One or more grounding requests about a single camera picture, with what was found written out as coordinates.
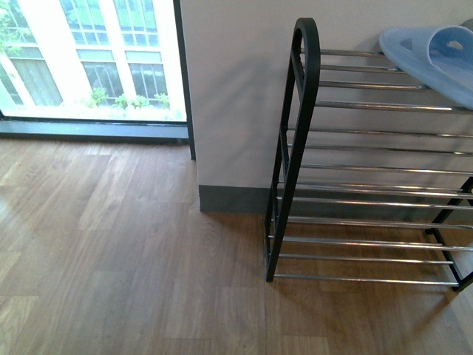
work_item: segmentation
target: window sill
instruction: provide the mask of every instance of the window sill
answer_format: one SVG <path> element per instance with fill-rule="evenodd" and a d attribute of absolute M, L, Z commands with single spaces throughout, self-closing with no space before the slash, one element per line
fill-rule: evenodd
<path fill-rule="evenodd" d="M 103 141 L 115 143 L 188 143 L 185 124 L 84 121 L 0 121 L 0 138 Z"/>

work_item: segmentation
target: tree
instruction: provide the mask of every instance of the tree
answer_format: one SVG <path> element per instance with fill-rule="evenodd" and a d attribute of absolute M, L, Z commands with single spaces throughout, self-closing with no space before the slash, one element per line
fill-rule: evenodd
<path fill-rule="evenodd" d="M 13 20 L 13 12 L 21 14 L 18 4 L 10 0 L 0 0 L 0 54 L 18 54 L 21 48 L 18 43 L 23 36 L 31 36 L 26 28 L 17 28 Z"/>

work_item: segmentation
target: gray baseboard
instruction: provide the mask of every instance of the gray baseboard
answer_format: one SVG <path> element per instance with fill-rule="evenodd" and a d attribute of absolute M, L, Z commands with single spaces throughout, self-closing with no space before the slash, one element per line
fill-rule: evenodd
<path fill-rule="evenodd" d="M 199 185 L 200 211 L 264 214 L 269 189 Z"/>
<path fill-rule="evenodd" d="M 199 185 L 200 210 L 203 212 L 225 213 L 256 213 L 264 214 L 268 203 L 269 189 L 233 186 Z M 302 197 L 315 197 L 314 194 L 304 193 Z M 318 197 L 335 197 L 332 194 L 320 194 Z M 336 195 L 341 200 L 352 200 L 353 194 L 341 193 Z M 377 197 L 377 200 L 390 202 L 388 197 Z M 445 204 L 445 199 L 439 201 L 415 199 L 416 203 Z M 437 209 L 405 209 L 396 207 L 363 207 L 330 203 L 294 203 L 291 214 L 311 217 L 350 218 L 368 220 L 433 220 L 440 210 Z M 449 221 L 471 221 L 472 214 L 456 211 Z"/>

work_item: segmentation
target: slipper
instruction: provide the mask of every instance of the slipper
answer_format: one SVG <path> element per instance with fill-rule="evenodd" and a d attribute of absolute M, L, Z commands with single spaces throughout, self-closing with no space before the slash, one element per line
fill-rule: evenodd
<path fill-rule="evenodd" d="M 379 44 L 404 72 L 473 109 L 473 31 L 461 26 L 391 28 Z"/>

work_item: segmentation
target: green plant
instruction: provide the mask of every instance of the green plant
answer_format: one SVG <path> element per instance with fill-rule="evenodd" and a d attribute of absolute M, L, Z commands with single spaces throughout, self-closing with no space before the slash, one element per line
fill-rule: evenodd
<path fill-rule="evenodd" d="M 129 103 L 134 109 L 141 109 L 141 107 L 149 106 L 149 100 L 142 95 L 138 95 L 136 98 L 130 100 Z"/>
<path fill-rule="evenodd" d="M 115 99 L 115 104 L 113 105 L 113 107 L 120 107 L 123 110 L 125 110 L 128 106 L 128 98 L 126 98 L 125 94 L 118 96 Z"/>
<path fill-rule="evenodd" d="M 161 107 L 164 109 L 169 108 L 169 96 L 165 93 L 159 93 L 154 96 L 160 103 Z"/>
<path fill-rule="evenodd" d="M 103 87 L 94 87 L 90 92 L 89 100 L 86 102 L 87 107 L 99 107 L 109 96 Z"/>
<path fill-rule="evenodd" d="M 12 13 L 22 16 L 17 4 L 12 5 L 9 0 L 0 0 L 0 54 L 18 55 L 21 48 L 17 43 L 23 36 L 31 36 L 26 28 L 16 28 L 17 25 Z"/>

